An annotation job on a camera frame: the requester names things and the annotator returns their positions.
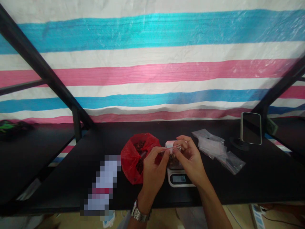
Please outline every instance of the smartphone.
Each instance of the smartphone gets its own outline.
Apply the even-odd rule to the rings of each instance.
[[[261,145],[261,115],[250,112],[241,114],[241,140],[250,144]]]

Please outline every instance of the small plastic bag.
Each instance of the small plastic bag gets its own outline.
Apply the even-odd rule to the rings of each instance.
[[[200,136],[198,137],[198,148],[211,159],[216,156],[224,157],[227,152],[227,147],[222,142],[212,141]]]
[[[166,150],[170,150],[169,159],[168,159],[167,166],[166,166],[166,167],[169,168],[169,169],[175,169],[175,168],[177,168],[177,167],[180,167],[180,165],[181,165],[180,162],[179,162],[179,160],[178,160],[178,159],[176,158],[176,156],[174,155],[173,149],[177,149],[177,150],[179,150],[179,151],[181,152],[181,145],[177,145],[177,146],[174,146],[174,147],[172,147],[172,148],[165,149],[165,150],[163,150],[163,151],[161,152],[162,157],[163,157],[165,151],[166,151]]]
[[[222,142],[224,143],[224,139],[221,138],[221,137],[218,137],[216,135],[212,135],[210,132],[208,132],[206,129],[202,129],[202,130],[197,130],[197,131],[194,131],[194,132],[191,132],[194,137],[198,138],[199,137],[203,137],[203,138],[208,138],[212,141],[215,141],[215,142]]]
[[[246,164],[244,161],[239,159],[231,151],[227,152],[226,156],[217,156],[217,160],[226,167],[233,175],[236,175]]]

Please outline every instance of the red plastic bag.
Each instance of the red plastic bag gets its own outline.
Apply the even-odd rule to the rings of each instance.
[[[141,158],[141,155],[134,146],[140,141],[145,141],[145,144],[142,147],[142,152],[147,151],[145,156],[150,153],[153,147],[161,146],[159,143],[159,139],[157,139],[150,133],[137,134],[132,136],[128,140],[128,142],[121,151],[121,165],[126,178],[131,184],[143,184],[143,171],[141,172],[141,174],[138,172],[137,164],[139,160],[144,160],[144,158]]]

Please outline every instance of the hand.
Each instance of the hand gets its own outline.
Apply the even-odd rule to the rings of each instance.
[[[181,144],[182,153],[174,149],[173,153],[176,158],[182,164],[188,178],[197,187],[204,187],[205,183],[209,182],[206,171],[204,170],[201,155],[193,142],[193,140],[188,137],[181,135],[177,137],[174,146]]]
[[[143,187],[138,195],[138,209],[142,214],[148,214],[153,201],[159,192],[165,178],[166,165],[169,159],[169,150],[166,150],[159,165],[155,159],[164,147],[154,147],[144,159]]]

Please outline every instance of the metal watch band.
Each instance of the metal watch band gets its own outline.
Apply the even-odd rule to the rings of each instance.
[[[145,223],[149,220],[149,217],[150,217],[150,214],[151,214],[151,210],[149,212],[148,215],[143,215],[139,209],[138,209],[138,200],[136,200],[134,202],[134,205],[133,205],[133,209],[132,209],[132,212],[131,212],[131,216],[136,220],[136,221],[139,221],[141,223]]]

